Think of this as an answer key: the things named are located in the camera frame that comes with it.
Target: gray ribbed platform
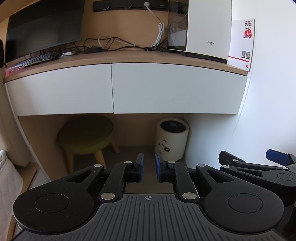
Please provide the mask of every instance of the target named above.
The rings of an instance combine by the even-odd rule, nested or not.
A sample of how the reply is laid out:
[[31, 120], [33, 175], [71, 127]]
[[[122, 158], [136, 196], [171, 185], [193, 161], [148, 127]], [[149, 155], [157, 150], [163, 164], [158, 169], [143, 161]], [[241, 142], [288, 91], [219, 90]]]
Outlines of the gray ribbed platform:
[[21, 232], [15, 241], [282, 241], [275, 231], [238, 235], [210, 223], [195, 204], [178, 201], [173, 194], [124, 194], [100, 206], [95, 216], [75, 231], [59, 235]]

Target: keyboard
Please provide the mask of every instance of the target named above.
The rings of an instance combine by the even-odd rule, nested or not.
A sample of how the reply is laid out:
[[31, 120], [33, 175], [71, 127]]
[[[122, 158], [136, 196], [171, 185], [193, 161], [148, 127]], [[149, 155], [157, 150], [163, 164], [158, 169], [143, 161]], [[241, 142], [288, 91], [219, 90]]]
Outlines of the keyboard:
[[59, 59], [62, 55], [62, 52], [55, 51], [55, 52], [47, 52], [29, 59], [26, 59], [24, 61], [21, 61], [19, 63], [16, 63], [15, 65], [11, 66], [8, 70], [14, 70], [19, 68], [25, 68], [32, 66], [34, 64], [44, 63], [52, 60]]

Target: computer monitor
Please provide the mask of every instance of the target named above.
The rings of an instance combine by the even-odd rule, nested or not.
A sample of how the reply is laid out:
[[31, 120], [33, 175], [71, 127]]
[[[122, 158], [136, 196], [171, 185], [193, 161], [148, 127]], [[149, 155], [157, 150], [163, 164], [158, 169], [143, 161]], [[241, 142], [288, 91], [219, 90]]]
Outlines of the computer monitor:
[[80, 41], [85, 0], [41, 0], [9, 18], [6, 62]]

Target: stool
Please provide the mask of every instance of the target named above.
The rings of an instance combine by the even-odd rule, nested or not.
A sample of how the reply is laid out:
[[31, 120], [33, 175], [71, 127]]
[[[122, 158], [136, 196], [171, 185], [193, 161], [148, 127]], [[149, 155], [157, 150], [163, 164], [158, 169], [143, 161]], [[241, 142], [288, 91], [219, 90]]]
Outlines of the stool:
[[65, 150], [69, 173], [74, 171], [74, 155], [93, 153], [98, 164], [106, 168], [102, 149], [111, 144], [119, 149], [113, 139], [113, 123], [102, 115], [85, 115], [69, 120], [57, 135], [59, 145]]

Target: trash can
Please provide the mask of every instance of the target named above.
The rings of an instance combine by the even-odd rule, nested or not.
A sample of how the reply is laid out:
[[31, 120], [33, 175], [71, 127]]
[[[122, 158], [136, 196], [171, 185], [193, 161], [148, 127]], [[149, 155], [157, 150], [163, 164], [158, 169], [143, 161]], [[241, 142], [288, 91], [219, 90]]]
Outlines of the trash can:
[[160, 152], [165, 161], [180, 160], [185, 151], [188, 124], [177, 118], [165, 118], [158, 122], [154, 152]]

